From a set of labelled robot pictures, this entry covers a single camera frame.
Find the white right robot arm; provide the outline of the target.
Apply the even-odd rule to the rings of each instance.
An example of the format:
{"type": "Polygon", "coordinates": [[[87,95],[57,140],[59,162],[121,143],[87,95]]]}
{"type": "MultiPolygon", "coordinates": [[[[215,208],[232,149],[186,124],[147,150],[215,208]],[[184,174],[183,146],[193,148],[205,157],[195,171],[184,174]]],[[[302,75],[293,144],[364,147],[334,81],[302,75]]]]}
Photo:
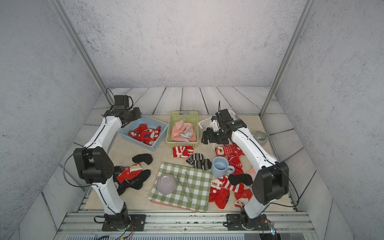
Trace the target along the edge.
{"type": "Polygon", "coordinates": [[[259,217],[271,204],[289,191],[289,168],[278,163],[253,137],[247,125],[232,118],[210,118],[211,126],[203,131],[202,143],[236,144],[248,158],[256,171],[252,184],[253,197],[245,204],[244,211],[249,219],[259,217]]]}

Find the red Santa Christmas sock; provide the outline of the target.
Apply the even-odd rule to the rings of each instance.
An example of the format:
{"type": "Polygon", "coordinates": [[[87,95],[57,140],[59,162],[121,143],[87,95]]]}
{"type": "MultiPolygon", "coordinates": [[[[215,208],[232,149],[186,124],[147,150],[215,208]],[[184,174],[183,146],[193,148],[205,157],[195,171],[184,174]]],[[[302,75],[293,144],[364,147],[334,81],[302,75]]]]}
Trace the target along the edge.
{"type": "Polygon", "coordinates": [[[140,124],[133,131],[129,131],[128,135],[137,141],[143,141],[145,139],[147,129],[148,126],[146,124],[140,124]]]}

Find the red snowflake sock white cuff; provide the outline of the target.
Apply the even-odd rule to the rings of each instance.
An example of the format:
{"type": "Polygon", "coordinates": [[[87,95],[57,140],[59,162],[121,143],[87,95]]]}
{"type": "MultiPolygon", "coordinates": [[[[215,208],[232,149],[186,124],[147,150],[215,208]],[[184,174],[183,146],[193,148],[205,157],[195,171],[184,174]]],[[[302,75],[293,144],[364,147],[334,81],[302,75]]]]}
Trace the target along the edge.
{"type": "Polygon", "coordinates": [[[135,177],[137,177],[141,172],[143,171],[143,168],[140,164],[134,164],[130,167],[126,167],[123,169],[123,171],[117,175],[117,180],[120,184],[123,183],[125,180],[132,180],[135,177]]]}

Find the pink sock with teal leaves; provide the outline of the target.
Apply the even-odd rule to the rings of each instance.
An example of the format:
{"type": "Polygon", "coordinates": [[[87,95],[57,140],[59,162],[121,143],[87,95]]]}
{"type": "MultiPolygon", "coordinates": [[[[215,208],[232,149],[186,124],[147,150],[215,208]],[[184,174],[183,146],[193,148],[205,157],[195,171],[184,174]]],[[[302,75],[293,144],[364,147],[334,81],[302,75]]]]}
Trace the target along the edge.
{"type": "Polygon", "coordinates": [[[185,122],[185,119],[176,122],[171,131],[171,139],[175,142],[196,142],[194,124],[185,122]]]}

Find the black sock with white label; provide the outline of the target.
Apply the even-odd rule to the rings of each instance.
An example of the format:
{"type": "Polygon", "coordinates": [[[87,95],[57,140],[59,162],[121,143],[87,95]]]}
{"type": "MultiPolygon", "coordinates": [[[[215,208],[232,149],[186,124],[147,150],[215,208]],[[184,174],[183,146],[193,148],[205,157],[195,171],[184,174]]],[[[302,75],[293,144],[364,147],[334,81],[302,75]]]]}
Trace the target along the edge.
{"type": "Polygon", "coordinates": [[[121,196],[128,188],[132,188],[134,190],[140,190],[143,186],[143,183],[151,176],[150,170],[143,170],[137,177],[132,180],[125,180],[122,184],[117,180],[117,175],[120,174],[125,167],[117,166],[114,167],[113,181],[115,188],[121,196]]]}

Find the black grey striped sock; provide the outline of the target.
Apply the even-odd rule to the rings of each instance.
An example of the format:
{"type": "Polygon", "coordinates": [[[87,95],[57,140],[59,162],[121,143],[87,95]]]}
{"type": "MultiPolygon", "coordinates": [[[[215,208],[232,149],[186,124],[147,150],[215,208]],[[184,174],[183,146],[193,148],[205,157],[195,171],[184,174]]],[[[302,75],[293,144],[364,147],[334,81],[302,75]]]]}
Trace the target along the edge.
{"type": "Polygon", "coordinates": [[[186,162],[199,170],[210,170],[212,167],[212,162],[209,159],[205,159],[204,156],[199,153],[192,154],[187,158],[186,162]]]}

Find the red bear Christmas sock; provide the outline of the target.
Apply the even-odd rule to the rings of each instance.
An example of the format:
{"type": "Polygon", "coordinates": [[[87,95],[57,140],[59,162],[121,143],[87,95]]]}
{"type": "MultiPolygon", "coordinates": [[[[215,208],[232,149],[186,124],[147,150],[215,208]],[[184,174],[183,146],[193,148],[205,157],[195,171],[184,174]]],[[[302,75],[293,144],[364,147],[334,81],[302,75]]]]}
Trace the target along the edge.
{"type": "Polygon", "coordinates": [[[148,146],[152,146],[161,133],[161,126],[156,129],[148,128],[140,132],[140,141],[148,146]]]}

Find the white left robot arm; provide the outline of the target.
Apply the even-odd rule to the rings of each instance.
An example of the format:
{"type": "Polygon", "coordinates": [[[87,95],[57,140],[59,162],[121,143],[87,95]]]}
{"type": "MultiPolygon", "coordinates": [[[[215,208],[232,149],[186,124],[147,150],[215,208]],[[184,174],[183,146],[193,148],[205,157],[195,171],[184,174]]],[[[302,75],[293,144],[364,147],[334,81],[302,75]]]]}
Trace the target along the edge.
{"type": "Polygon", "coordinates": [[[90,141],[83,148],[74,150],[73,157],[79,177],[98,194],[107,223],[127,223],[130,220],[126,204],[114,185],[114,164],[107,151],[120,128],[141,118],[142,113],[138,107],[127,109],[118,106],[108,110],[90,141]]]}

